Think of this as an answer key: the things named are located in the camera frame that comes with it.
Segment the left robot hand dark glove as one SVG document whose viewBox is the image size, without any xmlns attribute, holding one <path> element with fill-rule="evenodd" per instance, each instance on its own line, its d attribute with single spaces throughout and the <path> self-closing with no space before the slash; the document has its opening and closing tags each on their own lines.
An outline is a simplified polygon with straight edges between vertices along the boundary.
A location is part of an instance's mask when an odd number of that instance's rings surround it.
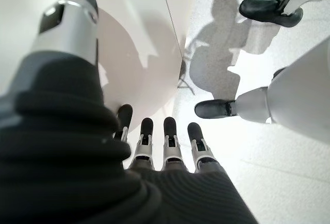
<svg viewBox="0 0 330 224">
<path fill-rule="evenodd" d="M 1 97 L 1 223 L 255 223 L 207 155 L 155 171 L 116 136 L 98 73 L 96 0 L 58 0 Z"/>
</svg>

